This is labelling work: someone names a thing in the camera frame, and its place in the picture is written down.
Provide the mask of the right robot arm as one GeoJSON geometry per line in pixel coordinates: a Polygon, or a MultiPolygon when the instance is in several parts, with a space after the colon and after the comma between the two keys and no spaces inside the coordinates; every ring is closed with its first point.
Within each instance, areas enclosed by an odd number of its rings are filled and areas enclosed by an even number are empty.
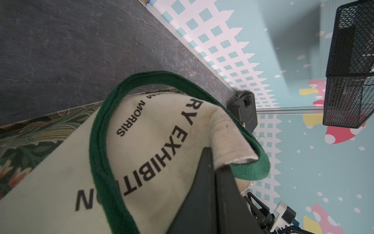
{"type": "Polygon", "coordinates": [[[251,215],[257,221],[263,234],[308,234],[307,230],[300,228],[300,223],[296,220],[296,212],[280,202],[276,207],[275,216],[270,212],[270,208],[261,202],[255,195],[248,192],[243,197],[246,201],[251,215]]]}

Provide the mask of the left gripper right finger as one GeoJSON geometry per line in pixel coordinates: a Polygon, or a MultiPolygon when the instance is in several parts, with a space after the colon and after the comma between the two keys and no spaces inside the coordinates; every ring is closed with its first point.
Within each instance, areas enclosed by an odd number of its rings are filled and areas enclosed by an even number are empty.
{"type": "Polygon", "coordinates": [[[261,234],[262,231],[239,193],[231,167],[215,173],[217,231],[219,234],[261,234]]]}

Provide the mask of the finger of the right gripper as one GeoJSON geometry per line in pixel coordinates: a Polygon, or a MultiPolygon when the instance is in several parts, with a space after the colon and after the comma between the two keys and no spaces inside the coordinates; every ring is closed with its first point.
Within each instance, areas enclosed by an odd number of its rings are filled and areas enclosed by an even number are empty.
{"type": "Polygon", "coordinates": [[[270,213],[270,209],[251,192],[248,192],[243,198],[249,205],[249,210],[260,229],[271,230],[275,216],[270,213]]]}

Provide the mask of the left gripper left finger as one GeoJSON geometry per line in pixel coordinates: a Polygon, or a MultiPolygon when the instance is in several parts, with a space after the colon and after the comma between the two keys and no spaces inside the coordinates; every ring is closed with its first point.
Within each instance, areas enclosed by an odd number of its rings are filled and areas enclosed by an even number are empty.
{"type": "Polygon", "coordinates": [[[168,233],[217,233],[215,170],[211,148],[205,147],[202,150],[191,189],[171,223],[168,233]]]}

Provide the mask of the beige canvas tote bag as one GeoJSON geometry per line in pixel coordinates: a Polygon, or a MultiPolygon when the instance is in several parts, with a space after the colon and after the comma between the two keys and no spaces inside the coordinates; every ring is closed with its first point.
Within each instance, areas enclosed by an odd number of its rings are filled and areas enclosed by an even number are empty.
{"type": "Polygon", "coordinates": [[[205,90],[132,75],[1,200],[1,233],[168,234],[205,147],[235,181],[269,174],[261,144],[205,90]]]}

